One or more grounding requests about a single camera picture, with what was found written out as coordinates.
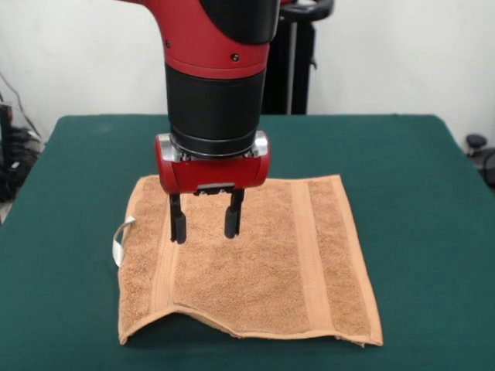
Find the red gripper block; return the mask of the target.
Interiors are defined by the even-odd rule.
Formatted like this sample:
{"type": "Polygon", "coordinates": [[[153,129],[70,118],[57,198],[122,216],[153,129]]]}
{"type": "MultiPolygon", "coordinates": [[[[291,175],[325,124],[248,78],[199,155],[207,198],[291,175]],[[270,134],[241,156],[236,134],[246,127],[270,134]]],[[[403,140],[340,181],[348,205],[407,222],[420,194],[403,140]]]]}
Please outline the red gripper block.
{"type": "Polygon", "coordinates": [[[180,194],[216,192],[230,194],[225,212],[224,234],[234,239],[240,233],[244,189],[262,185],[268,177],[270,147],[268,136],[257,131],[254,143],[244,155],[233,158],[195,158],[180,151],[169,133],[155,137],[155,158],[159,180],[169,194],[171,241],[186,241],[186,216],[180,194]]]}

